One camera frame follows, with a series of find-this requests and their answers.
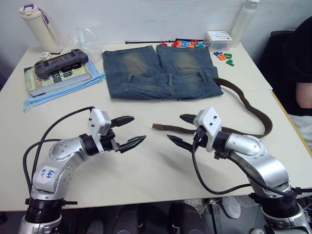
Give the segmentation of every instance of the jeans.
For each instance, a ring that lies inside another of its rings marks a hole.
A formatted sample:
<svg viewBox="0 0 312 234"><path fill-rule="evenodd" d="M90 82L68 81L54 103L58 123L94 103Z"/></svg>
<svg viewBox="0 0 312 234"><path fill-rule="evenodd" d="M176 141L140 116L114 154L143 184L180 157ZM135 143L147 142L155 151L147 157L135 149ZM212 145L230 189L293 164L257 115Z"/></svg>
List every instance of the jeans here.
<svg viewBox="0 0 312 234"><path fill-rule="evenodd" d="M111 98L199 99L223 94L208 48L158 45L105 51L104 70Z"/></svg>

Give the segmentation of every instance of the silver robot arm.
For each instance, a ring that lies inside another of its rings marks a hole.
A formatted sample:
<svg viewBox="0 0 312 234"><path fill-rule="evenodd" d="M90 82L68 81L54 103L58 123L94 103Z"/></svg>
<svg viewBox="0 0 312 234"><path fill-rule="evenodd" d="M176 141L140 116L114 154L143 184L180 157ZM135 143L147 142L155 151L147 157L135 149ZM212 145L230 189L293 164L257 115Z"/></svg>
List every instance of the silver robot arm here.
<svg viewBox="0 0 312 234"><path fill-rule="evenodd" d="M115 150L124 153L139 145L146 136L138 136L126 144L116 143L111 128L132 121L133 117L110 120L106 112L92 109L86 134L54 144L47 159L36 169L33 176L26 215L22 218L19 234L57 234L61 222L61 209L75 169L92 155Z"/></svg>
<svg viewBox="0 0 312 234"><path fill-rule="evenodd" d="M197 127L194 137L198 139L197 147L215 151L216 159L231 160L247 175L255 192L251 198L262 206L264 217L274 233L312 234L302 207L296 203L286 168L266 150L260 139L222 132L221 118L213 107L200 111L193 117L193 124ZM191 145L182 139L168 137L176 145L192 151Z"/></svg>

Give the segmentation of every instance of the book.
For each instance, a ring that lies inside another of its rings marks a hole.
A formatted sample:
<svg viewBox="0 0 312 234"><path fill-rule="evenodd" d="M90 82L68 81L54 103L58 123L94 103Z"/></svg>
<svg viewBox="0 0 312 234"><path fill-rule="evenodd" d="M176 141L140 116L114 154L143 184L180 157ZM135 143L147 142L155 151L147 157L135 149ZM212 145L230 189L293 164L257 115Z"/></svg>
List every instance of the book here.
<svg viewBox="0 0 312 234"><path fill-rule="evenodd" d="M40 79L35 73L35 67L24 68L24 76L26 91L32 97L85 82L91 78L88 67L81 63L52 72L48 79Z"/></svg>

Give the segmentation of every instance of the jeans pocket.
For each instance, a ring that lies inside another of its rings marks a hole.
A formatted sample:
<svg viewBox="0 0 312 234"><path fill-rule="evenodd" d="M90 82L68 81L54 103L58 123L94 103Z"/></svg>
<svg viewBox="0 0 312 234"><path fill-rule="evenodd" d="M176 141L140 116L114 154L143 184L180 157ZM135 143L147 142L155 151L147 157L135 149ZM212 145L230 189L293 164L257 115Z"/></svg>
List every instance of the jeans pocket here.
<svg viewBox="0 0 312 234"><path fill-rule="evenodd" d="M125 89L123 99L129 99L129 100L161 100L161 98L151 97L146 93L142 94L142 93L136 92L134 90L131 90L129 88Z"/></svg>

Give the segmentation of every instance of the clear plastic bag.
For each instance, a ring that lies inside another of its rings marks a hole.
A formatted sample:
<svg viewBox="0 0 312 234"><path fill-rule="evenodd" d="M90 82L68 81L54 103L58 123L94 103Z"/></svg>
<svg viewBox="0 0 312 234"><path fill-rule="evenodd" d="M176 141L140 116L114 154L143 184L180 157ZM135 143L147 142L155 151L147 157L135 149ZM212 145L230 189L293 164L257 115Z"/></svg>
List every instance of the clear plastic bag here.
<svg viewBox="0 0 312 234"><path fill-rule="evenodd" d="M72 47L85 52L93 63L101 59L102 47L98 43L96 34L87 28L78 28L71 34L70 43Z"/></svg>

